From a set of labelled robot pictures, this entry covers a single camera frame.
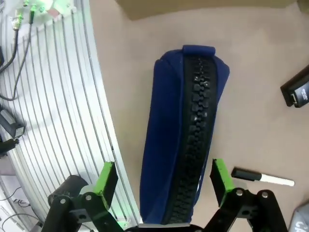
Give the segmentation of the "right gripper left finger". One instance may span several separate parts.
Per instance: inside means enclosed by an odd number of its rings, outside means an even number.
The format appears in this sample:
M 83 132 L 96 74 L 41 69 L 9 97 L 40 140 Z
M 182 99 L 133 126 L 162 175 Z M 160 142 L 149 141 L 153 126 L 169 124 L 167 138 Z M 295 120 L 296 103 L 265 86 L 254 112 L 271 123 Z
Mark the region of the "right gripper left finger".
M 69 176 L 48 197 L 50 209 L 43 231 L 77 232 L 84 223 L 92 222 L 99 232 L 121 232 L 121 226 L 109 212 L 117 181 L 114 162 L 104 163 L 94 185 L 80 176 Z

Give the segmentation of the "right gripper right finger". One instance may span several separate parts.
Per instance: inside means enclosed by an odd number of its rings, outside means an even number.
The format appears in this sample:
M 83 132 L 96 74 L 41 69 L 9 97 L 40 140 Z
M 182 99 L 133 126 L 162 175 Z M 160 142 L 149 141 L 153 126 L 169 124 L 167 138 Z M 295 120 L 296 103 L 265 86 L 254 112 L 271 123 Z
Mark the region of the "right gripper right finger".
M 272 191 L 253 194 L 235 187 L 222 159 L 212 161 L 210 178 L 219 209 L 206 225 L 206 232 L 228 232 L 238 218 L 246 219 L 253 232 L 288 231 Z

